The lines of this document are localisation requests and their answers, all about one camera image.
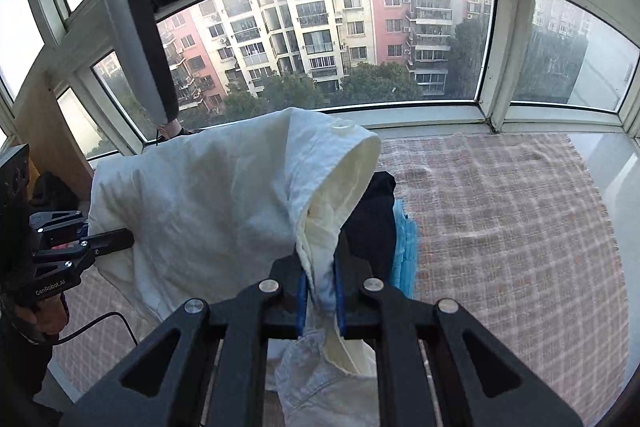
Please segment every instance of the silver bolt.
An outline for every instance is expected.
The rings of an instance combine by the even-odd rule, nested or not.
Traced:
[[[261,292],[273,293],[274,291],[277,291],[278,288],[280,288],[280,285],[278,284],[278,281],[275,281],[273,279],[265,279],[260,284],[258,284],[258,288],[260,288]]]
[[[189,314],[200,313],[203,308],[204,302],[202,302],[200,299],[189,299],[184,303],[184,311]]]
[[[371,277],[364,282],[363,286],[364,289],[370,292],[379,292],[380,290],[382,290],[382,288],[385,287],[385,283],[383,283],[380,279]]]
[[[453,299],[443,299],[438,303],[438,309],[442,313],[455,313],[459,308],[460,306]]]

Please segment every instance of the checkered cloth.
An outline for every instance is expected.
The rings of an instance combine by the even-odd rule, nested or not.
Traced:
[[[606,209],[567,137],[387,140],[380,169],[418,224],[414,298],[457,299],[594,424],[622,390],[626,290]],[[112,309],[139,338],[151,329],[95,269],[67,301],[63,334]],[[110,318],[54,354],[84,392],[132,346]],[[266,426],[283,425],[277,395],[264,411]]]

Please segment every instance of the light blue cloth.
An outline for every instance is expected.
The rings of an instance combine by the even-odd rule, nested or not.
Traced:
[[[394,202],[396,220],[396,252],[391,267],[391,284],[410,299],[414,296],[417,263],[418,230],[415,221],[404,213],[402,200]]]

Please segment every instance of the white garment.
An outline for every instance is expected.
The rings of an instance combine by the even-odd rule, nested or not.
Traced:
[[[374,354],[337,334],[332,262],[379,154],[372,132],[289,108],[102,162],[90,233],[126,227],[135,243],[95,264],[163,320],[191,297],[234,297],[297,245],[314,305],[305,336],[270,349],[287,426],[376,425]]]

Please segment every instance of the black cable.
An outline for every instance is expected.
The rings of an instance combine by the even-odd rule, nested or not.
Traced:
[[[42,341],[36,341],[35,339],[29,339],[29,340],[31,342],[35,343],[35,344],[40,344],[40,345],[43,345],[43,346],[59,346],[60,344],[64,344],[64,343],[66,343],[68,341],[72,341],[78,335],[81,335],[82,333],[84,333],[89,328],[94,327],[98,322],[101,322],[101,321],[103,321],[105,319],[108,319],[109,317],[113,317],[114,315],[117,316],[117,317],[120,317],[122,319],[122,321],[124,322],[124,325],[127,327],[127,331],[129,331],[129,334],[131,335],[133,343],[136,344],[136,346],[137,346],[138,345],[138,341],[136,340],[136,336],[133,334],[133,331],[131,331],[131,328],[129,327],[129,323],[127,322],[127,319],[124,318],[124,316],[119,312],[108,312],[108,313],[105,313],[104,315],[100,315],[97,319],[92,320],[90,323],[88,323],[87,325],[83,326],[79,330],[74,331],[73,333],[71,333],[71,335],[67,335],[64,339],[60,339],[58,341],[42,342]]]

